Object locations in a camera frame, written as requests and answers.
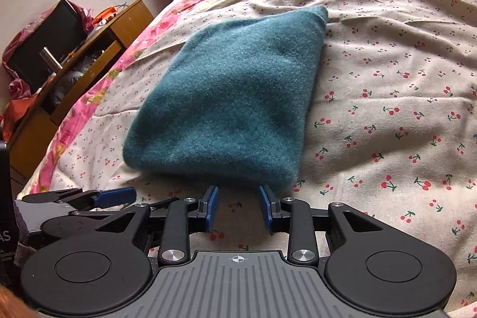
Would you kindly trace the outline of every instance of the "blue fleece cloth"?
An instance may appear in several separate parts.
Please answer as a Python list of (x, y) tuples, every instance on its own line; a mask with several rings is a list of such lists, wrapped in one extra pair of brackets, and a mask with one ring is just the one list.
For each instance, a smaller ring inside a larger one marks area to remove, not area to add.
[(211, 184), (289, 188), (327, 18), (314, 6), (198, 31), (139, 109), (126, 164)]

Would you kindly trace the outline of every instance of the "metal screw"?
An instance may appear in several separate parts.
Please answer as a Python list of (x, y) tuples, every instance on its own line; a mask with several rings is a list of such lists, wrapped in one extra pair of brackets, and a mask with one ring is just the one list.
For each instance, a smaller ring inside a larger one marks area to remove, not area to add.
[(315, 254), (309, 249), (297, 249), (292, 252), (292, 258), (301, 262), (309, 262), (315, 258)]
[(168, 249), (167, 251), (164, 251), (161, 256), (164, 260), (169, 262), (177, 262), (184, 258), (185, 253), (180, 249)]

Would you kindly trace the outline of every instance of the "wooden desk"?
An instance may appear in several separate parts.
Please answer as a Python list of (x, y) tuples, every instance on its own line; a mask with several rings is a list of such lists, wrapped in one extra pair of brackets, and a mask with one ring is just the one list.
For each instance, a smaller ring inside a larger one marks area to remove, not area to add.
[[(10, 165), (29, 179), (43, 159), (59, 125), (75, 102), (89, 90), (118, 60), (137, 36), (152, 22), (153, 16), (142, 0), (136, 0), (119, 12), (93, 37), (78, 48), (58, 74), (44, 87), (9, 141)], [(59, 80), (86, 55), (104, 52), (61, 100), (52, 107), (47, 97)]]

